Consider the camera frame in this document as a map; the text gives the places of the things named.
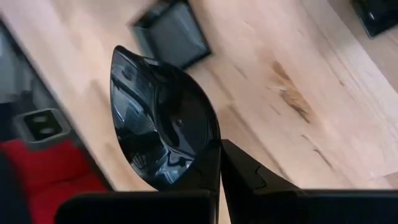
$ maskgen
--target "light wood surface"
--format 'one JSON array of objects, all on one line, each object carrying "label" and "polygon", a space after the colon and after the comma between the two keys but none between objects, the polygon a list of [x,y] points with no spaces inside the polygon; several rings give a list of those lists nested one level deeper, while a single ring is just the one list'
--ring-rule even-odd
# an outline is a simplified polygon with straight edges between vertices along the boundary
[{"label": "light wood surface", "polygon": [[[3,17],[118,190],[151,189],[118,146],[114,46],[143,0],[1,0]],[[305,188],[398,187],[398,29],[369,40],[346,0],[195,0],[213,55],[191,68],[229,138]],[[227,222],[224,200],[221,221]]]}]

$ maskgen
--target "black ergonomic mouse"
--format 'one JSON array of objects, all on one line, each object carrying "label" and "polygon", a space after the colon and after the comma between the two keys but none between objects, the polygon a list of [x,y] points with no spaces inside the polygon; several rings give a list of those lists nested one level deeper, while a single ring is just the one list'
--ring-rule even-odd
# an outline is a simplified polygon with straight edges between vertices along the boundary
[{"label": "black ergonomic mouse", "polygon": [[156,189],[176,182],[212,141],[220,141],[204,91],[171,64],[115,48],[111,108],[121,149]]}]

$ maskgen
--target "red cushion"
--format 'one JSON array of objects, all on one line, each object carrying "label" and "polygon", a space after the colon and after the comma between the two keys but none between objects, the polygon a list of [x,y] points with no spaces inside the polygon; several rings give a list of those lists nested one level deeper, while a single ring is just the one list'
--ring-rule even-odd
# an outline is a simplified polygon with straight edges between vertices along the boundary
[{"label": "red cushion", "polygon": [[53,184],[29,199],[32,223],[53,224],[57,209],[64,201],[78,194],[104,191],[95,174]]},{"label": "red cushion", "polygon": [[30,151],[21,140],[5,142],[1,147],[14,164],[22,188],[29,196],[52,183],[91,172],[80,149],[69,140],[40,151]]}]

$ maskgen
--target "wooden desk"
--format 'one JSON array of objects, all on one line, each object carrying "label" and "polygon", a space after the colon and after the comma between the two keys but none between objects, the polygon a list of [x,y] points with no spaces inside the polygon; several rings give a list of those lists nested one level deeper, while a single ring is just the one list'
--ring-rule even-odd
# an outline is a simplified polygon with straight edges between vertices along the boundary
[{"label": "wooden desk", "polygon": [[[118,190],[151,189],[118,146],[115,45],[142,0],[2,0],[1,10]],[[398,187],[398,29],[366,37],[348,1],[195,0],[214,55],[190,69],[222,135],[301,187]]]}]

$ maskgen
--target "black box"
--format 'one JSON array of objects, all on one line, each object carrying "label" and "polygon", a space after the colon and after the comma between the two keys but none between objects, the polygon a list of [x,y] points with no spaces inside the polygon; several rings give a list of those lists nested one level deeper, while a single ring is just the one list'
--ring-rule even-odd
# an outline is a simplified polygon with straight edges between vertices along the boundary
[{"label": "black box", "polygon": [[158,1],[132,25],[145,57],[186,69],[211,54],[185,0]]}]

